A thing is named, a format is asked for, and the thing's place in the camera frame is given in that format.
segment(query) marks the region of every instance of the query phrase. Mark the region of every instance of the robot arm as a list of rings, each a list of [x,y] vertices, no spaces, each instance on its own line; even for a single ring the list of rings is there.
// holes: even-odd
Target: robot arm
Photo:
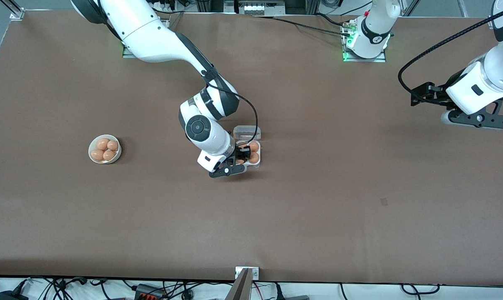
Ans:
[[[493,4],[493,15],[503,11],[503,1]],[[465,114],[471,115],[503,98],[503,16],[493,21],[498,45],[473,59],[460,80],[446,89],[452,101]]]
[[[495,0],[492,14],[503,12],[503,0]],[[443,85],[436,87],[427,82],[414,92],[411,106],[429,102],[446,106],[441,117],[448,125],[466,125],[478,128],[503,129],[503,15],[493,21],[498,45],[473,59],[463,70],[452,75]],[[486,107],[494,103],[491,112]]]
[[[112,25],[108,27],[138,59],[149,63],[184,60],[201,74],[207,86],[181,104],[179,122],[187,138],[201,150],[198,163],[212,177],[221,175],[213,173],[228,158],[249,157],[247,150],[236,151],[233,139],[217,123],[238,108],[235,88],[186,36],[167,29],[146,0],[72,0],[72,4],[92,23],[108,25],[108,19]],[[244,165],[231,165],[224,169],[223,175],[246,171]]]
[[[398,0],[373,0],[372,9],[355,19],[356,30],[347,48],[363,58],[377,57],[387,46],[401,11]]]

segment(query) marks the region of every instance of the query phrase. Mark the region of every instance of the table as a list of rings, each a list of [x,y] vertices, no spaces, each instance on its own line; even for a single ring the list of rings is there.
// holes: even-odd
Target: table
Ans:
[[[261,280],[503,285],[503,131],[443,125],[396,78],[476,21],[399,19],[386,63],[354,63],[337,36],[183,15],[175,30],[259,112],[261,167],[215,180],[177,120],[203,87],[190,65],[122,59],[75,11],[28,11],[0,48],[0,274],[231,279],[252,265]],[[484,26],[406,83],[444,83],[495,43]],[[220,123],[253,121],[243,103]],[[86,153],[104,133],[122,142],[112,165]]]

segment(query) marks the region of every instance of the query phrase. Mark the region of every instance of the brown egg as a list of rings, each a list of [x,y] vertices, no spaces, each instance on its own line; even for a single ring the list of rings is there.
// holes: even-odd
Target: brown egg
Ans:
[[[103,159],[106,161],[110,161],[111,159],[113,159],[113,157],[115,155],[116,155],[116,153],[114,153],[114,151],[107,150],[107,151],[103,152]]]
[[[259,154],[257,152],[252,152],[248,161],[250,163],[258,163],[259,162]]]
[[[92,150],[90,151],[90,157],[95,161],[103,161],[103,151],[102,150]]]
[[[115,140],[110,140],[107,143],[107,149],[112,150],[112,151],[118,150],[118,142]]]
[[[99,150],[107,150],[107,143],[109,142],[109,139],[103,138],[99,139],[99,141],[96,143],[96,148]]]
[[[249,144],[249,146],[250,146],[250,150],[251,150],[252,152],[257,152],[257,151],[259,151],[259,143],[258,143],[258,142],[253,141],[253,142],[251,142],[251,143]]]

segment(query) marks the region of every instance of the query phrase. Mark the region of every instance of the clear plastic container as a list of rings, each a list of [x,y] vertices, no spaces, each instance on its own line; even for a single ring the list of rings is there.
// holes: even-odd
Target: clear plastic container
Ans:
[[[255,131],[255,125],[238,125],[233,129],[233,137],[235,138],[237,144],[247,142],[253,136],[254,131]],[[261,158],[262,158],[261,149],[263,147],[259,142],[260,139],[261,139],[261,128],[257,127],[257,134],[255,135],[255,138],[253,138],[253,140],[259,144],[259,151],[257,151],[257,154],[259,154],[259,161],[256,163],[250,163],[249,161],[246,161],[244,162],[244,165],[254,168],[259,168],[259,165],[261,165]]]
[[[246,161],[243,163],[243,165],[246,165],[248,167],[259,168],[259,166],[261,165],[261,158],[262,158],[261,149],[262,149],[262,147],[261,147],[261,143],[259,143],[259,141],[255,140],[255,139],[254,139],[254,141],[259,144],[259,150],[257,151],[257,154],[259,154],[259,161],[256,163],[250,163],[249,161]],[[245,142],[245,140],[236,141],[237,144],[242,143],[242,142]]]
[[[233,137],[236,141],[249,140],[255,131],[255,125],[238,125],[233,129]],[[261,128],[257,127],[257,135],[254,140],[261,139]]]

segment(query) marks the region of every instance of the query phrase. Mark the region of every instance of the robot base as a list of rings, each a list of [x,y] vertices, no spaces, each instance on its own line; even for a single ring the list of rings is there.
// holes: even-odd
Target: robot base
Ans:
[[[387,61],[387,57],[385,56],[385,49],[387,48],[387,42],[383,47],[381,53],[374,58],[363,58],[355,54],[347,45],[355,42],[355,38],[357,38],[357,24],[356,20],[350,20],[349,22],[343,23],[341,26],[341,32],[350,34],[350,37],[342,36],[341,44],[342,44],[342,60],[343,61],[357,61],[357,62],[366,62],[366,63],[385,63]]]

